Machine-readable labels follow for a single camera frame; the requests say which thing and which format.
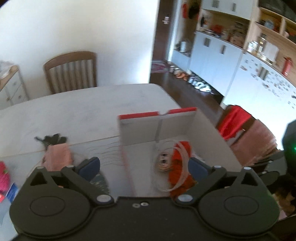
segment white box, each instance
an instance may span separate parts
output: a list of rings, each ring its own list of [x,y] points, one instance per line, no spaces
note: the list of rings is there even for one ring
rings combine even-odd
[[[242,168],[219,132],[195,107],[170,110],[165,115],[121,115],[119,125],[123,162],[133,196],[169,196],[155,188],[151,176],[155,147],[166,140],[189,141],[192,152],[209,166],[220,165],[233,172]],[[168,172],[158,172],[157,181],[170,188]]]

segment dark floor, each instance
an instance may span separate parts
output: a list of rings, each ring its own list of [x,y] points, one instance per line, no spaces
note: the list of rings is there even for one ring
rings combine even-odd
[[[214,125],[222,115],[223,109],[212,94],[195,89],[172,73],[153,73],[150,83],[160,85],[182,108],[198,107]]]

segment pink cloth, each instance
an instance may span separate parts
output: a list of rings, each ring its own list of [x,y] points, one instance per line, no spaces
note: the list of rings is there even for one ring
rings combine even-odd
[[[6,192],[9,190],[10,176],[3,161],[0,161],[0,191]]]
[[[254,124],[231,146],[242,166],[251,166],[277,147],[275,136],[261,121]]]
[[[71,152],[68,144],[57,144],[48,146],[43,157],[42,166],[50,172],[60,171],[63,167],[72,164]]]

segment silver bolt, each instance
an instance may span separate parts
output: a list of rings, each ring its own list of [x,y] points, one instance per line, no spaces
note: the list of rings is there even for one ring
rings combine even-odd
[[[109,202],[109,201],[111,201],[111,197],[109,196],[109,195],[105,195],[105,194],[103,194],[103,195],[99,195],[99,196],[97,196],[97,201],[99,201],[99,202]]]
[[[134,203],[132,206],[133,206],[134,208],[139,208],[139,207],[141,207],[141,205],[140,205],[139,203]]]
[[[193,197],[188,194],[182,194],[178,197],[179,201],[181,202],[190,202],[193,200]]]
[[[147,202],[141,202],[141,206],[143,206],[143,207],[149,206],[149,203],[147,203]]]

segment white wall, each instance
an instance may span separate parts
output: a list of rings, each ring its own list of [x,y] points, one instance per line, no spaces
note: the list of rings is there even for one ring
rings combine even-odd
[[[148,83],[159,0],[10,0],[0,9],[0,60],[20,66],[30,98],[48,95],[43,65],[98,54],[99,86]]]

